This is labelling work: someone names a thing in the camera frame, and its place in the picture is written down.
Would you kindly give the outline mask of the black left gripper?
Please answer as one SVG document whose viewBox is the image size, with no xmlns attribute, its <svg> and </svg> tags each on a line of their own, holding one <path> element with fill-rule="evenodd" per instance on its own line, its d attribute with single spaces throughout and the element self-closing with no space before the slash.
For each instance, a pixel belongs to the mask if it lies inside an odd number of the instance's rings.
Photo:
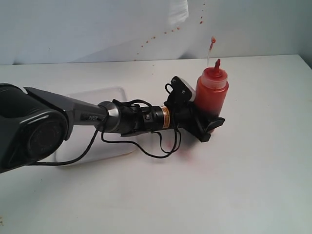
<svg viewBox="0 0 312 234">
<path fill-rule="evenodd" d="M 182 128 L 200 142 L 208 142 L 211 138 L 209 131 L 222 126 L 225 119 L 217 117 L 210 119 L 210 117 L 199 110 L 194 104 L 186 104 L 182 107 L 174 107 L 172 111 L 172 122 L 177 128 Z"/>
</svg>

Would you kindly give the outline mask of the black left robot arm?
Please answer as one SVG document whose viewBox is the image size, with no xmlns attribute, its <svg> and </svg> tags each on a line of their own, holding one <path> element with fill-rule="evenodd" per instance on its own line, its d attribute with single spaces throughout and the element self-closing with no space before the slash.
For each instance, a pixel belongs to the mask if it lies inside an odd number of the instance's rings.
<svg viewBox="0 0 312 234">
<path fill-rule="evenodd" d="M 128 137 L 159 134 L 172 129 L 178 150 L 180 129 L 201 142 L 223 125 L 224 118 L 211 117 L 187 97 L 170 92 L 163 106 L 134 99 L 104 101 L 94 105 L 74 98 L 12 84 L 0 86 L 0 171 L 22 166 L 45 166 L 45 159 L 67 141 L 74 126 L 94 126 L 96 133 L 113 133 L 127 143 Z"/>
</svg>

